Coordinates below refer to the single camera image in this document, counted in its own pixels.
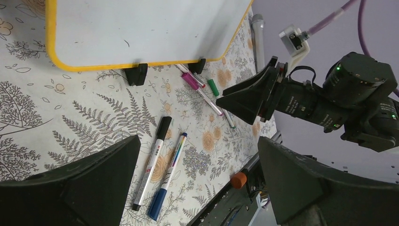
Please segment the yellow framed whiteboard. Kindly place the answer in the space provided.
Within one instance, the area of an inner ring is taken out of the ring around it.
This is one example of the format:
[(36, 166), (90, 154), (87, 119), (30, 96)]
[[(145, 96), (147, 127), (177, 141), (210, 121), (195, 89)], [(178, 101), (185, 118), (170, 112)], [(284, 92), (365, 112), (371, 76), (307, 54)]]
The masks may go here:
[(70, 72), (220, 60), (250, 0), (47, 0), (46, 51)]

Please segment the red tip white marker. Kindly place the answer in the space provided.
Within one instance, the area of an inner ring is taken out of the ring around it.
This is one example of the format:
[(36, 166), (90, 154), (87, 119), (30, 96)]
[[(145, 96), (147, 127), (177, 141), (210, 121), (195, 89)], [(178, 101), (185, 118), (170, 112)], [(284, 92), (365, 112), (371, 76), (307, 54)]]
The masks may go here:
[(201, 88), (205, 88), (205, 83), (195, 74), (192, 73), (187, 66), (183, 65), (183, 64), (176, 64), (175, 65), (180, 71), (182, 71), (183, 73), (188, 73), (195, 81), (196, 83), (199, 85), (199, 87)]

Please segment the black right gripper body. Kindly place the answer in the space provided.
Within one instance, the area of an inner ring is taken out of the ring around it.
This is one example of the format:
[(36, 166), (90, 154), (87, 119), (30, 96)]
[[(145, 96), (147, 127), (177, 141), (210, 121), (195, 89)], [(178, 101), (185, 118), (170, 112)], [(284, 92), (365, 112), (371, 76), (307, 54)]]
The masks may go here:
[[(311, 81), (298, 82), (291, 78), (295, 71), (308, 70), (313, 73)], [(349, 110), (339, 107), (327, 100), (323, 90), (314, 83), (316, 72), (305, 65), (295, 67), (289, 74), (286, 67), (277, 69), (277, 79), (267, 100), (264, 100), (259, 116), (270, 119), (274, 111), (285, 113), (324, 128), (324, 131), (333, 131), (341, 128), (349, 118)]]

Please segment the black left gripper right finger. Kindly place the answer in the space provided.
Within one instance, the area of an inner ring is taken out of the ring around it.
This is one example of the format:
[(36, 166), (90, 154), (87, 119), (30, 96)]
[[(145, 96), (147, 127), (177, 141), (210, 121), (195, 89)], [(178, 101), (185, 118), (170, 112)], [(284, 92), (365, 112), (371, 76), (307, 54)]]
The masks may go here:
[(281, 226), (396, 226), (399, 186), (355, 176), (267, 138), (258, 154)]

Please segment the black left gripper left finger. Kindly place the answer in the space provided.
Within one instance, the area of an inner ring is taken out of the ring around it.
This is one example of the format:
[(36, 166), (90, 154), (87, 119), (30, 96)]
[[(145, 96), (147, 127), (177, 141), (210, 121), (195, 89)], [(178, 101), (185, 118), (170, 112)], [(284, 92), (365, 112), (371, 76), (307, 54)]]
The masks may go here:
[(130, 136), (80, 160), (0, 184), (3, 226), (117, 226), (141, 142)]

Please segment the magenta cap marker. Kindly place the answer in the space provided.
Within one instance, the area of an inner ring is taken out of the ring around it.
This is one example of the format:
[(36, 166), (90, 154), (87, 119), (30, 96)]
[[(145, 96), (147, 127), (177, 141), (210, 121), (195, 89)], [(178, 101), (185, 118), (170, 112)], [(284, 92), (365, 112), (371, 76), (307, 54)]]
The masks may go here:
[(196, 81), (188, 74), (183, 73), (181, 76), (193, 90), (195, 90), (201, 97), (206, 101), (206, 103), (216, 112), (219, 116), (224, 116), (224, 113), (216, 106), (216, 104), (201, 90)]

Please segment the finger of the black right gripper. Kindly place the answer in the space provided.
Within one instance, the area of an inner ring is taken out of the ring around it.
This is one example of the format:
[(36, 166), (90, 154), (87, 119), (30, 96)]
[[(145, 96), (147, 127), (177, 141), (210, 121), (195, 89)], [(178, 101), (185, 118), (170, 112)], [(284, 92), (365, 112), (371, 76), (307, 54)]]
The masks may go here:
[(259, 121), (265, 122), (265, 118), (259, 115), (264, 101), (265, 95), (237, 93), (217, 99), (216, 105), (253, 125), (257, 117), (260, 118)]
[(271, 77), (272, 74), (275, 74), (274, 69), (275, 69), (277, 60), (278, 60), (277, 56), (272, 56), (270, 61), (266, 64), (266, 66), (260, 72), (258, 72), (256, 75), (252, 76), (251, 78), (248, 78), (240, 83), (237, 83), (236, 85), (233, 85), (233, 86), (225, 89), (223, 91), (223, 96), (227, 96), (227, 95), (233, 94), (235, 92), (245, 90), (253, 85), (267, 81)]

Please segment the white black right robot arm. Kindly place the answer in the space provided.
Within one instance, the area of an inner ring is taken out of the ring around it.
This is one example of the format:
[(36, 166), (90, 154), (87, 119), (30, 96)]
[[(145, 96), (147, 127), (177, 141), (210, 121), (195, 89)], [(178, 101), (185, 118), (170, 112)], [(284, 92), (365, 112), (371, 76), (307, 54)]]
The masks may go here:
[(328, 71), (322, 86), (299, 82), (276, 57), (255, 76), (223, 91), (216, 105), (244, 122), (275, 111), (319, 125), (325, 133), (344, 128), (341, 139), (383, 152), (399, 145), (398, 83), (391, 66), (350, 52)]

